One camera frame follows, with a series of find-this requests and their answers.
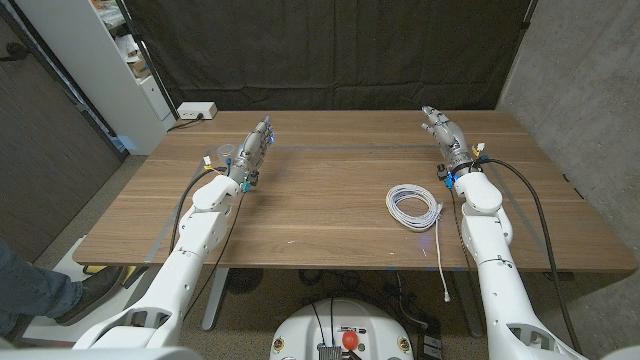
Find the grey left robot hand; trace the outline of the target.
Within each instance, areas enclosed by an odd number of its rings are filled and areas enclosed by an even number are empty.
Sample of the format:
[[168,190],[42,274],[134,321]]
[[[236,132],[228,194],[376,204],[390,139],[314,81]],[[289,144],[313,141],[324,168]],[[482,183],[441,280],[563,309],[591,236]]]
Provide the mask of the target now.
[[247,135],[231,162],[228,177],[242,184],[250,179],[264,161],[268,147],[274,142],[270,116],[266,115]]

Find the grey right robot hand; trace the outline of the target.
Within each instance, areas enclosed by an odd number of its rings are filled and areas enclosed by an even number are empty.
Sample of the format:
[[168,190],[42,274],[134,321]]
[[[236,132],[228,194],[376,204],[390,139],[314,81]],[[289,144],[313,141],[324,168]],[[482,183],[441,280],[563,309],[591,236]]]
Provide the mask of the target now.
[[472,158],[462,130],[444,113],[423,106],[422,112],[427,122],[421,127],[432,135],[447,162],[447,169],[453,176],[463,176],[471,171]]

